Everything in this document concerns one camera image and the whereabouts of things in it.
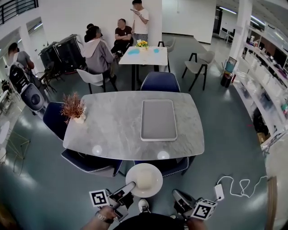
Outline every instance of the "wristwatch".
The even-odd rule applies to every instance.
[[[101,213],[99,213],[99,212],[97,212],[97,213],[95,214],[95,216],[96,216],[98,219],[100,219],[100,220],[102,220],[102,221],[104,221],[104,222],[106,222],[106,223],[108,223],[108,224],[112,224],[112,223],[114,222],[113,219],[109,219],[108,217],[103,216],[103,215],[102,215]]]

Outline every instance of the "dried red plant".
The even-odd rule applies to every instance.
[[[63,100],[61,115],[68,117],[65,121],[66,124],[69,123],[70,118],[79,118],[84,113],[85,103],[79,99],[77,93],[74,93],[73,96],[64,95]]]

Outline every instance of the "fluorescent light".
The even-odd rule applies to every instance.
[[[259,25],[257,22],[254,22],[253,20],[250,20],[252,23],[254,23],[255,25]]]
[[[42,25],[43,25],[43,23],[39,24],[38,26],[36,26],[36,27],[34,28],[34,30],[37,29],[37,28],[39,28],[39,27],[42,26]]]
[[[274,32],[274,33],[275,33],[281,40],[284,40],[284,38],[281,37],[279,33],[277,33],[277,32]]]
[[[265,24],[264,22],[261,22],[258,18],[254,17],[254,16],[252,16],[252,15],[251,15],[251,17],[252,17],[254,20],[256,20],[257,22],[259,22],[260,24],[266,26],[266,24]]]
[[[223,10],[226,10],[226,11],[228,11],[228,12],[230,12],[230,13],[233,13],[233,14],[237,14],[236,12],[234,12],[234,11],[232,11],[232,10],[229,10],[229,9],[226,9],[226,8],[224,8],[224,7],[219,7],[219,8],[221,8],[221,9],[223,9]]]

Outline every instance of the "blue chair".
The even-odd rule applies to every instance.
[[[65,123],[67,118],[61,115],[63,104],[61,102],[50,102],[43,116],[44,124],[62,141],[67,129],[67,124]]]
[[[61,156],[85,173],[92,173],[103,177],[114,177],[120,172],[123,160],[107,159],[85,155],[70,149],[65,149]]]
[[[180,87],[175,75],[166,72],[150,72],[140,90],[180,93]]]
[[[167,177],[175,173],[184,171],[182,173],[183,175],[190,166],[189,157],[184,157],[179,163],[177,162],[177,159],[149,160],[149,161],[135,160],[134,161],[135,165],[141,164],[141,163],[148,163],[148,164],[154,165],[160,170],[163,177]]]

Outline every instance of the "gray hoodie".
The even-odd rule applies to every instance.
[[[109,70],[114,60],[107,43],[100,38],[85,43],[82,56],[86,58],[88,71],[92,74],[102,74]]]

